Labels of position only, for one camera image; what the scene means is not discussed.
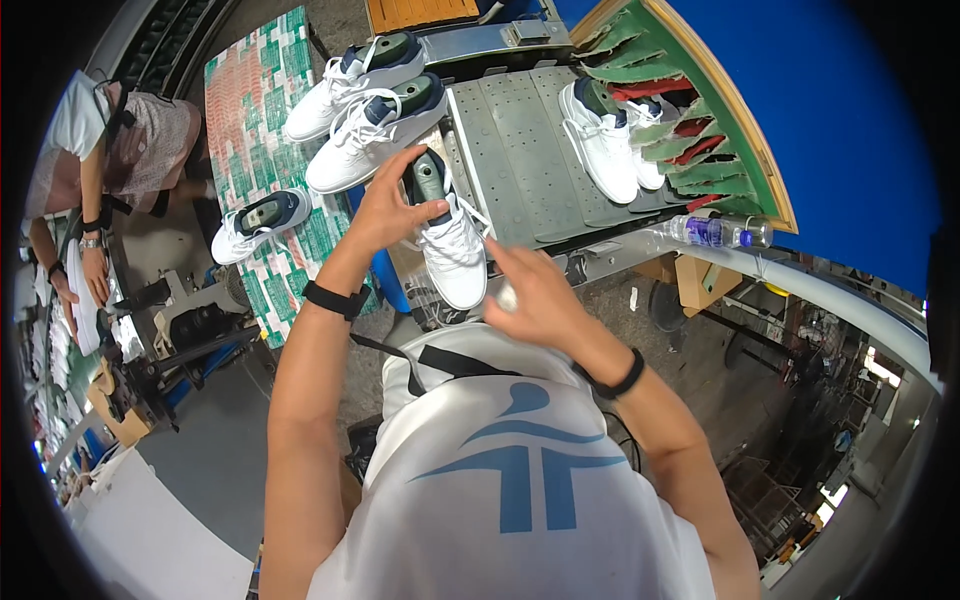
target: red fabric rag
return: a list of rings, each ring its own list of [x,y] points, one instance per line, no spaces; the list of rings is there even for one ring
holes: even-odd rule
[[[684,150],[683,154],[673,158],[668,158],[664,162],[669,162],[670,164],[687,164],[691,158],[694,158],[701,152],[707,152],[708,150],[716,148],[720,145],[720,142],[725,139],[727,139],[725,135],[714,135],[713,137],[702,139],[693,146],[690,146]]]
[[[700,198],[694,200],[686,206],[686,209],[689,212],[693,212],[697,208],[700,208],[704,204],[710,204],[714,200],[720,200],[721,198],[726,198],[726,194],[707,194],[706,196],[701,196]]]
[[[642,98],[643,96],[662,94],[665,91],[691,89],[692,87],[693,84],[689,79],[681,77],[679,79],[657,79],[652,82],[640,82],[639,84],[610,85],[608,89],[613,94],[614,100],[627,102],[631,98]]]
[[[703,131],[712,120],[710,117],[703,117],[700,119],[681,121],[677,124],[677,127],[673,128],[673,133],[680,137],[696,137],[700,135],[700,132]]]

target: concrete floor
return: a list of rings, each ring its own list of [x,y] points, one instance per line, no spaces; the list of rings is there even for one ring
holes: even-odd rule
[[[298,4],[302,2],[244,0],[217,36],[207,58]],[[362,2],[308,0],[305,6],[334,56],[370,35]],[[316,69],[323,68],[317,56],[314,62]],[[200,79],[193,83],[188,99],[203,106]],[[131,223],[130,227],[139,226]],[[189,253],[184,254],[182,268],[201,274],[208,253],[199,228],[180,227],[173,222],[156,227],[168,228],[168,237],[174,236],[179,245],[197,249],[189,260]],[[143,280],[151,279],[157,267],[150,262],[150,253],[131,247],[127,254]],[[776,427],[789,397],[769,371],[750,361],[736,371],[727,371],[723,353],[731,334],[704,318],[688,322],[682,349],[671,351],[667,334],[657,330],[646,315],[652,283],[628,271],[583,286],[578,294],[590,314],[625,343],[637,347],[647,363],[684,398],[707,432],[714,458],[722,462],[754,436]],[[638,290],[636,312],[629,307],[633,287]],[[394,311],[385,307],[357,319],[353,330],[382,340],[393,322]],[[383,360],[382,354],[369,348],[350,350],[338,418],[340,446],[345,454],[346,428],[380,412]],[[215,373],[202,391],[192,392],[178,407],[179,434],[157,432],[138,447],[147,462],[155,466],[160,480],[188,510],[238,552],[253,558],[262,532],[266,415],[272,376],[252,355],[241,357],[228,370],[229,374]],[[612,425],[611,434],[619,439],[622,432]]]

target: cardboard box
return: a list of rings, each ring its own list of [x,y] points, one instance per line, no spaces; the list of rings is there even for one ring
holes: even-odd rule
[[[674,261],[680,304],[687,317],[696,315],[740,284],[743,274],[684,254]]]
[[[658,256],[653,260],[641,262],[640,264],[636,265],[633,270],[634,273],[638,275],[650,277],[651,279],[656,279],[657,281],[662,281],[663,283],[676,283],[677,269],[674,265],[675,259],[676,256],[670,252],[664,254],[663,256]]]
[[[90,387],[86,390],[86,399],[90,400],[93,410],[97,411],[97,414],[104,420],[117,442],[129,448],[134,442],[150,433],[153,428],[146,418],[137,411],[136,407],[127,411],[122,421],[118,422],[111,417],[107,396],[113,394],[114,389],[113,377],[107,370],[107,359],[101,358],[100,368],[94,373],[93,381],[90,382]]]

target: human arm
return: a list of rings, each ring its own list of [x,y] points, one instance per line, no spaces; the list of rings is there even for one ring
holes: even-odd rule
[[[100,219],[100,203],[104,194],[104,166],[107,161],[107,138],[101,135],[93,151],[80,161],[81,211],[84,223]],[[100,230],[84,233],[84,239],[99,239]],[[107,254],[103,247],[84,248],[84,278],[97,306],[103,307],[109,299],[107,283]]]
[[[599,383],[615,386],[634,363],[629,348],[592,318],[543,252],[488,241],[516,291],[516,311],[487,298],[484,319],[518,340],[558,349]],[[707,436],[684,402],[649,367],[617,411],[646,453],[662,497],[697,530],[718,600],[759,598],[753,549],[733,515]]]
[[[30,222],[29,237],[37,262],[49,275],[50,267],[57,263],[57,245],[47,227],[46,219],[37,217]],[[73,320],[73,302],[79,302],[80,299],[70,291],[70,283],[63,269],[55,271],[49,277],[50,285],[57,290],[57,298],[60,299],[60,305],[63,307],[63,316],[66,317],[66,324],[70,327],[70,335],[73,336],[74,342],[77,342],[77,323]]]
[[[341,296],[357,293],[377,251],[449,209],[446,201],[409,206],[400,196],[404,169],[424,149],[408,148],[379,168],[317,285]],[[280,355],[267,418],[264,600],[305,597],[314,571],[346,530],[336,419],[349,329],[343,315],[305,302]]]

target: white t-shirt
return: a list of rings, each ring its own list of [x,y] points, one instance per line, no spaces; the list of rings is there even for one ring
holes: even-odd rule
[[[86,160],[107,128],[109,115],[107,94],[83,72],[77,71],[60,98],[47,128],[44,146],[63,148]]]
[[[363,501],[307,597],[713,598],[696,529],[631,469],[582,380],[556,354],[467,334],[485,338],[475,358],[523,354],[514,371],[533,376],[435,386],[421,368],[427,394],[397,399],[409,369],[389,359]]]

